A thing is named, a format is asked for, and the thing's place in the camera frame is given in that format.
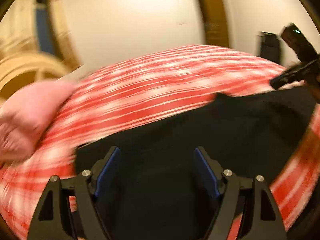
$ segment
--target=pink fabric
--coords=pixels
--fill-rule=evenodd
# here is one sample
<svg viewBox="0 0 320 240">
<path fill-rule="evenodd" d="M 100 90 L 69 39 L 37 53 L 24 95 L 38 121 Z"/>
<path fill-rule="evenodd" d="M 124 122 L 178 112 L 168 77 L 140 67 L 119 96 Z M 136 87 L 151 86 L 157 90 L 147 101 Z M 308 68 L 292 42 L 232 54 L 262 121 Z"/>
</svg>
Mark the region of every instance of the pink fabric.
<svg viewBox="0 0 320 240">
<path fill-rule="evenodd" d="M 0 160 L 31 156 L 61 104 L 75 85 L 56 80 L 35 82 L 14 93 L 0 108 Z"/>
</svg>

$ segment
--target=blue object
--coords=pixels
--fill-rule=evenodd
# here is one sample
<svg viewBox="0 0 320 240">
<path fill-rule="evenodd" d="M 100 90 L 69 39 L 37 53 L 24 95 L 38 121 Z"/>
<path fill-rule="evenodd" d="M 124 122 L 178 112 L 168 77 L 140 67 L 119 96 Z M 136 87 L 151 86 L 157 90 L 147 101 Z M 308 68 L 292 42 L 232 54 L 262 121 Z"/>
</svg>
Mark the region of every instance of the blue object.
<svg viewBox="0 0 320 240">
<path fill-rule="evenodd" d="M 56 56 L 49 27 L 49 14 L 45 8 L 36 9 L 36 28 L 40 50 Z"/>
<path fill-rule="evenodd" d="M 118 147 L 113 151 L 106 165 L 103 167 L 101 173 L 97 178 L 97 187 L 94 195 L 98 198 L 103 192 L 109 189 L 111 181 L 113 180 L 116 170 L 121 160 L 121 151 Z"/>
<path fill-rule="evenodd" d="M 208 191 L 208 194 L 214 199 L 217 199 L 221 195 L 218 190 L 218 179 L 199 148 L 195 149 L 194 158 L 197 171 L 202 179 L 202 182 L 204 183 L 205 188 Z"/>
</svg>

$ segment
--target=white wall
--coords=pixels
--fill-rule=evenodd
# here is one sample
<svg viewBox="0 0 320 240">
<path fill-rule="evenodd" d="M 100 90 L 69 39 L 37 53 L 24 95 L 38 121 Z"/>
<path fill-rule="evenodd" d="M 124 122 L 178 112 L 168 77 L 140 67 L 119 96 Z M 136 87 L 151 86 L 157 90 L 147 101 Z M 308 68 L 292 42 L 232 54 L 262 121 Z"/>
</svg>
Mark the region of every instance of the white wall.
<svg viewBox="0 0 320 240">
<path fill-rule="evenodd" d="M 64 0 L 67 22 L 91 69 L 204 43 L 196 0 Z"/>
<path fill-rule="evenodd" d="M 293 22 L 320 53 L 320 34 L 299 0 L 229 0 L 233 14 L 234 48 L 259 55 L 258 32 L 279 34 Z M 283 63 L 298 61 L 283 40 Z"/>
<path fill-rule="evenodd" d="M 260 31 L 294 22 L 320 52 L 320 35 L 298 0 L 224 0 L 231 46 L 258 55 Z M 67 22 L 85 68 L 189 44 L 203 44 L 197 0 L 64 0 Z M 297 60 L 283 43 L 284 64 Z"/>
</svg>

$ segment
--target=red and white plaid fabric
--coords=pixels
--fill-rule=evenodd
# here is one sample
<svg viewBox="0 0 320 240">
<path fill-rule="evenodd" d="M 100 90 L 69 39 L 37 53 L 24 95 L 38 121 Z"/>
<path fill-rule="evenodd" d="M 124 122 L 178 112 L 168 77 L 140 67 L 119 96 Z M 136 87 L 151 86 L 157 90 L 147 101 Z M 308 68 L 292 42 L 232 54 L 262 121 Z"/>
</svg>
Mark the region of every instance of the red and white plaid fabric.
<svg viewBox="0 0 320 240">
<path fill-rule="evenodd" d="M 201 107 L 213 93 L 244 96 L 270 91 L 269 79 L 282 70 L 262 58 L 208 45 L 177 48 L 98 70 L 81 81 L 34 155 L 0 170 L 1 215 L 20 239 L 26 239 L 49 177 L 75 175 L 74 147 Z M 310 127 L 320 137 L 319 113 L 317 107 Z M 273 182 L 286 229 L 308 202 L 319 168 L 319 149 L 310 142 Z M 235 238 L 237 223 L 230 239 Z"/>
</svg>

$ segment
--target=blue gripper pad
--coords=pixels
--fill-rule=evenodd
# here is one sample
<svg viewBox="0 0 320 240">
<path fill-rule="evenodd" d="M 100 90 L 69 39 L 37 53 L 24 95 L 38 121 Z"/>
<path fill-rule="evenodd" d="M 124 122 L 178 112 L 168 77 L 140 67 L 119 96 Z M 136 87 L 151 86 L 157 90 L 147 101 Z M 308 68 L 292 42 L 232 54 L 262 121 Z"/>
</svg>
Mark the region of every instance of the blue gripper pad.
<svg viewBox="0 0 320 240">
<path fill-rule="evenodd" d="M 106 164 L 102 167 L 101 172 L 96 178 L 96 183 L 94 183 L 95 192 L 93 193 L 93 195 L 97 198 L 99 198 L 99 195 L 103 194 L 109 189 L 111 181 L 116 174 L 116 170 L 121 160 L 121 151 L 118 147 L 113 148 L 113 152 L 110 156 L 108 156 L 108 154 L 106 155 L 106 158 L 108 158 L 108 160 L 106 160 L 105 158 L 99 161 L 106 162 Z"/>
<path fill-rule="evenodd" d="M 219 198 L 221 194 L 218 190 L 218 179 L 199 148 L 196 148 L 194 151 L 194 161 L 197 172 L 208 194 L 214 199 Z"/>
</svg>

